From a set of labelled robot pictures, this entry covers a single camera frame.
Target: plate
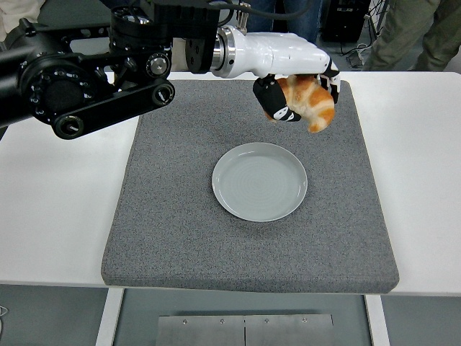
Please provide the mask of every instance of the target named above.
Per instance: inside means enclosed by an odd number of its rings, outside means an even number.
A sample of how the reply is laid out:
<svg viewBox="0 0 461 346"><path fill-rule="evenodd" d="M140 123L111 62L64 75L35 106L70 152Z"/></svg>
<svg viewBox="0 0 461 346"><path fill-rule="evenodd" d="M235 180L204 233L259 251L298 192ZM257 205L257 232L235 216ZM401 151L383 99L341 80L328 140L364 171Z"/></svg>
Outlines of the plate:
<svg viewBox="0 0 461 346"><path fill-rule="evenodd" d="M300 160L281 146L247 143L220 158L212 188L229 213L248 221L274 221L301 204L308 177Z"/></svg>

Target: metal bracket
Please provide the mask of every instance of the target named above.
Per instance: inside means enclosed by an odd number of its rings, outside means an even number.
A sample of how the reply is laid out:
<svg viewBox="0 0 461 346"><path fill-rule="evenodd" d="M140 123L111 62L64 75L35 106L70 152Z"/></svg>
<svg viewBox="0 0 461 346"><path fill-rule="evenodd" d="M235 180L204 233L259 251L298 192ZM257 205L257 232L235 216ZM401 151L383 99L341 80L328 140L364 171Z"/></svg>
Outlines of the metal bracket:
<svg viewBox="0 0 461 346"><path fill-rule="evenodd" d="M240 6L242 7L251 7L250 4L246 2L241 2ZM238 11L237 12L237 30L240 31L242 34L246 35L248 30L246 29L246 23L248 22L248 13Z"/></svg>

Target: metal panel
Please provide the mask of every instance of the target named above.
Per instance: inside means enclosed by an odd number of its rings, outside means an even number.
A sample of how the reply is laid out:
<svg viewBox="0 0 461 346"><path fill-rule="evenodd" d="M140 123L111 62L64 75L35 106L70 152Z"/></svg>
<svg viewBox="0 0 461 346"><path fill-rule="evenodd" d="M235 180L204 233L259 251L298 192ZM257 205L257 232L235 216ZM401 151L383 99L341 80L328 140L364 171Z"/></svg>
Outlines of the metal panel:
<svg viewBox="0 0 461 346"><path fill-rule="evenodd" d="M161 316L156 346L333 346L330 314Z"/></svg>
<svg viewBox="0 0 461 346"><path fill-rule="evenodd" d="M243 316L160 316L156 346L244 346Z"/></svg>
<svg viewBox="0 0 461 346"><path fill-rule="evenodd" d="M333 346L329 314L246 316L246 346Z"/></svg>

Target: cable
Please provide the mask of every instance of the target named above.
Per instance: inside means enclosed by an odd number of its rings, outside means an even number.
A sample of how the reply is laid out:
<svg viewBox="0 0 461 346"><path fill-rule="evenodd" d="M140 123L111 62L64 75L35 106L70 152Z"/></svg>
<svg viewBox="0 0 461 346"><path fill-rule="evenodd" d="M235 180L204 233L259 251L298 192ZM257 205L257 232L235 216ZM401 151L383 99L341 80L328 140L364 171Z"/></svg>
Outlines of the cable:
<svg viewBox="0 0 461 346"><path fill-rule="evenodd" d="M223 1L227 2L228 4L233 4L232 0L223 0ZM233 16L233 9L229 9L228 16L224 20L222 20L221 22L218 22L218 26L222 27L223 25L228 24L231 21L232 16Z"/></svg>
<svg viewBox="0 0 461 346"><path fill-rule="evenodd" d="M360 43L356 48L352 48L351 50L348 50L347 52L343 52L343 43L340 42L339 45L340 45L340 48L341 48L341 55L340 56L346 56L347 54L349 53L352 53L356 50L359 50L360 53L363 52L364 50L370 48L373 44L373 37L372 37L372 27L371 27L371 19L369 18L368 19L368 33L370 34L370 43L368 45L366 45L365 43Z"/></svg>
<svg viewBox="0 0 461 346"><path fill-rule="evenodd" d="M311 1L307 1L304 8L300 9L299 11L292 12L292 13L286 13L286 14L280 14L280 13L263 12L257 9L252 9L251 7L245 7L241 5L229 4L227 1L226 1L226 4L213 4L213 2L221 2L221 1L207 0L208 4L216 7L217 9L235 9L236 11L242 11L245 13L254 14L255 16L260 16L260 17L274 19L274 20L292 20L294 18L298 18L302 14L306 13L309 10L310 5L312 4Z"/></svg>
<svg viewBox="0 0 461 346"><path fill-rule="evenodd" d="M8 314L8 311L9 311L9 310L8 310L7 308L5 308L4 306L1 306L1 305L0 305L0 317L2 317L2 316L4 316L4 315Z"/></svg>
<svg viewBox="0 0 461 346"><path fill-rule="evenodd" d="M128 4L128 11L130 12L130 14L133 16L133 18L135 19L135 21L140 24L141 21L139 20L139 17L138 15L136 14L136 11L135 11L135 8L134 8L134 4L137 0L132 0L130 1L130 3Z"/></svg>

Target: person's leg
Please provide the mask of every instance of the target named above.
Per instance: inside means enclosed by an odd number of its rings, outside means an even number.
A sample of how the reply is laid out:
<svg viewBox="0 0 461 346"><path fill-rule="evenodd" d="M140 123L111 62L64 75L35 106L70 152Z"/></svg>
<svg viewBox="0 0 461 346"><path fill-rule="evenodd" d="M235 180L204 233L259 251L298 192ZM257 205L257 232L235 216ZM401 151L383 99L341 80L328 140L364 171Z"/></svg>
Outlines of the person's leg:
<svg viewBox="0 0 461 346"><path fill-rule="evenodd" d="M392 71L432 21L441 0L391 0L363 71Z"/></svg>
<svg viewBox="0 0 461 346"><path fill-rule="evenodd" d="M443 71L461 45L461 1L442 0L412 71Z"/></svg>
<svg viewBox="0 0 461 346"><path fill-rule="evenodd" d="M251 8L258 11L274 13L275 2L276 0L252 0L250 4ZM246 23L246 29L248 32L270 32L272 31L273 24L274 21L272 19L250 14Z"/></svg>
<svg viewBox="0 0 461 346"><path fill-rule="evenodd" d="M304 8L306 1L310 2L309 10L302 16L288 22L288 30L315 44L318 34L318 24L322 0L284 0L285 11L293 13Z"/></svg>

